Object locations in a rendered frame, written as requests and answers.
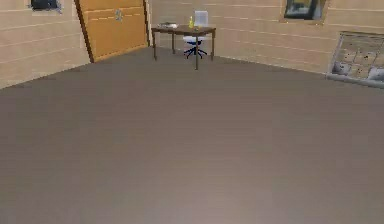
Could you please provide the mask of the white office chair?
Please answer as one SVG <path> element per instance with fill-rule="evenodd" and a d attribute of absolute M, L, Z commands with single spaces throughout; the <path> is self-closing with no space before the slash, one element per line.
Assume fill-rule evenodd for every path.
<path fill-rule="evenodd" d="M 200 36 L 191 36 L 185 35 L 183 37 L 183 41 L 190 45 L 190 48 L 184 51 L 184 55 L 186 58 L 189 58 L 191 55 L 198 55 L 202 58 L 204 55 L 207 55 L 207 52 L 200 49 L 200 45 L 205 40 L 205 36 L 207 35 L 206 30 L 209 28 L 208 26 L 208 15 L 207 11 L 197 10 L 194 12 L 193 20 L 194 20 L 194 28 L 188 28 L 195 32 L 203 32 Z"/>

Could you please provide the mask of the dark brown wooden table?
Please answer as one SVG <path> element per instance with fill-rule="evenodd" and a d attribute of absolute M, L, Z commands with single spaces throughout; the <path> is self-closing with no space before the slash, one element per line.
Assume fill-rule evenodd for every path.
<path fill-rule="evenodd" d="M 151 29 L 151 37 L 152 37 L 152 48 L 153 48 L 153 58 L 157 59 L 157 48 L 156 48 L 156 34 L 157 33 L 166 33 L 171 35 L 171 42 L 172 42 L 172 53 L 175 53 L 175 36 L 176 35 L 191 35 L 191 36 L 200 36 L 203 34 L 203 32 L 195 32 L 192 31 L 191 29 L 188 28 L 188 25 L 178 25 L 177 28 L 175 29 L 164 29 L 164 28 L 159 28 L 159 27 L 153 27 Z M 207 35 L 211 35 L 211 54 L 210 54 L 210 59 L 214 59 L 215 55 L 215 37 L 216 37 L 216 28 L 215 27 L 209 27 L 206 30 Z M 200 57 L 198 55 L 195 55 L 195 69 L 199 69 L 199 59 Z"/>

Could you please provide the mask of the orange wooden room door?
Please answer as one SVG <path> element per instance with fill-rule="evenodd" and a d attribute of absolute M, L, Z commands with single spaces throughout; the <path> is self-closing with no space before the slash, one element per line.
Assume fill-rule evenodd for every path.
<path fill-rule="evenodd" d="M 149 45 L 146 0 L 74 0 L 91 63 Z M 122 21 L 115 20 L 115 10 Z"/>

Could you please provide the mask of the grey pillow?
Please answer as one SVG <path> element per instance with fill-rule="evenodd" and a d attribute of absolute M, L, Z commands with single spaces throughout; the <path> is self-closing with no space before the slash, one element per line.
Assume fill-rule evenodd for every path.
<path fill-rule="evenodd" d="M 332 73 L 337 75 L 348 76 L 351 70 L 351 65 L 345 62 L 336 61 L 332 68 Z"/>
<path fill-rule="evenodd" d="M 372 67 L 368 73 L 368 80 L 384 81 L 384 68 Z"/>

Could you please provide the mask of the dark framed wall picture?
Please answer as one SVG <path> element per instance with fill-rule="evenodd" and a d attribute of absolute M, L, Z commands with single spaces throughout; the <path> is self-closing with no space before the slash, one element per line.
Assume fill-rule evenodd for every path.
<path fill-rule="evenodd" d="M 34 12 L 51 12 L 62 13 L 60 0 L 29 0 L 28 7 Z"/>

